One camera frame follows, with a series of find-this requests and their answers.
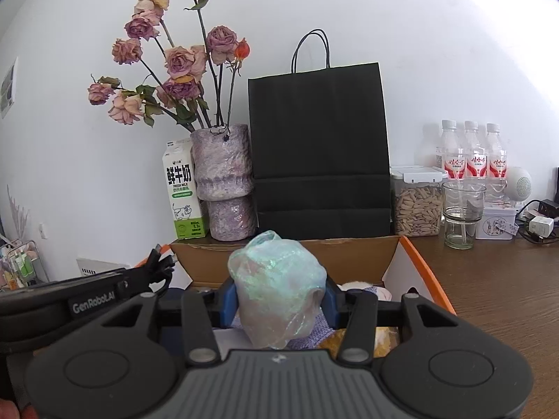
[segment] glittery vase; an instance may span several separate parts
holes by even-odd
[[[219,201],[244,197],[252,192],[252,160],[246,124],[223,131],[199,129],[190,137],[196,165],[196,192],[201,200]]]
[[[254,235],[256,217],[251,197],[207,201],[210,233],[218,241],[239,241]]]

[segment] plastic bag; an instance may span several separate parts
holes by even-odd
[[[292,338],[308,337],[326,270],[300,242],[269,230],[233,252],[227,267],[237,286],[242,327],[255,348],[283,349]]]

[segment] fresh milk carton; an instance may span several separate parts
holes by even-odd
[[[167,142],[163,166],[177,237],[202,238],[208,232],[208,212],[196,195],[194,163],[190,157],[190,138]]]

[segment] cow illustration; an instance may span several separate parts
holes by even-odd
[[[173,211],[175,213],[175,220],[185,221],[190,218],[190,214],[192,214],[192,207],[190,205],[186,205],[183,208],[175,208],[173,203]]]

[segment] rose stem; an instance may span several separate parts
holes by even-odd
[[[217,125],[219,125],[219,120],[222,117],[221,96],[219,95],[219,92],[217,90],[217,76],[215,75],[215,71],[213,70],[213,65],[211,63],[210,49],[208,47],[208,39],[206,36],[206,28],[204,27],[204,21],[202,20],[202,11],[200,11],[200,9],[197,9],[197,12],[198,12],[198,19],[200,20],[200,27],[202,28],[202,36],[204,37],[204,46],[206,47],[206,54],[208,55],[208,63],[210,64],[210,71],[211,71],[211,75],[213,76],[213,85],[215,86],[215,94],[216,94],[216,101],[217,101],[216,120],[218,123]]]
[[[202,86],[202,82],[198,83],[198,86],[200,88],[200,97],[203,99],[204,98],[204,87]],[[210,121],[210,117],[208,116],[208,111],[200,106],[200,110],[202,110],[202,115],[204,115],[204,119],[206,120],[206,124],[208,125],[208,129],[211,128],[211,121]]]
[[[159,79],[157,78],[157,75],[155,75],[155,72],[153,72],[153,71],[150,69],[150,67],[145,63],[144,60],[142,60],[142,59],[140,58],[140,61],[141,61],[142,64],[146,67],[146,69],[150,72],[150,74],[152,74],[152,77],[153,77],[153,78],[155,79],[155,81],[159,84],[159,86],[160,86],[161,89],[165,92],[165,94],[167,94],[167,96],[169,96],[169,97],[173,100],[173,102],[174,102],[175,104],[178,104],[177,100],[175,100],[174,97],[172,97],[170,94],[168,94],[168,93],[165,91],[165,89],[163,88],[163,84],[159,81]],[[191,130],[190,132],[194,132],[195,129],[194,129],[194,126],[193,126],[192,124],[190,124],[190,123],[185,123],[185,124],[179,123],[178,117],[175,118],[175,117],[174,117],[174,114],[173,114],[172,112],[170,112],[170,111],[167,111],[167,113],[168,113],[169,115],[172,115],[173,118],[177,121],[178,124],[180,124],[181,126],[186,127],[189,131],[190,131],[190,129],[189,129],[188,126],[190,126],[190,127],[192,128],[192,130]]]
[[[219,93],[219,102],[222,101],[222,79],[223,79],[223,63],[219,66],[219,85],[217,90],[217,92]],[[220,119],[219,123],[223,125],[223,116],[221,115],[221,112],[219,115],[219,119]]]
[[[161,26],[165,30],[165,34],[167,35],[167,39],[169,40],[169,44],[171,44],[171,47],[174,48],[173,40],[171,39],[171,35],[169,34],[169,30],[167,30],[167,26],[165,25],[165,22],[163,22],[163,19],[161,19]]]
[[[227,110],[227,129],[229,128],[229,119],[231,118],[231,102],[233,102],[233,86],[235,85],[235,75],[237,75],[238,63],[233,66],[233,78],[231,79],[231,92],[229,93],[229,108]]]
[[[178,119],[178,117],[172,111],[169,111],[166,108],[161,107],[160,105],[157,105],[157,104],[149,103],[149,105],[153,105],[154,107],[157,107],[157,108],[163,110],[172,119],[174,119],[177,122],[177,124],[180,124],[182,127],[186,128],[189,132],[194,132],[195,131],[195,128],[191,123],[181,123],[180,120]]]
[[[153,71],[150,69],[150,67],[145,63],[144,60],[142,60],[142,59],[140,58],[140,61],[141,61],[142,64],[145,66],[145,68],[149,71],[149,73],[152,74],[152,77],[153,77],[153,78],[155,79],[155,81],[159,84],[159,86],[160,86],[161,88],[163,88],[163,84],[159,81],[159,79],[157,78],[157,75],[155,75],[155,72],[153,72]]]
[[[196,109],[196,119],[198,120],[200,127],[204,128],[204,123],[202,122],[202,117],[200,117],[200,113],[198,113],[198,109]]]
[[[161,53],[163,54],[163,56],[165,56],[165,50],[163,49],[163,47],[161,46],[161,44],[159,43],[159,41],[157,40],[157,38],[154,38],[155,42],[157,43],[157,45],[159,46],[159,48],[161,49]]]

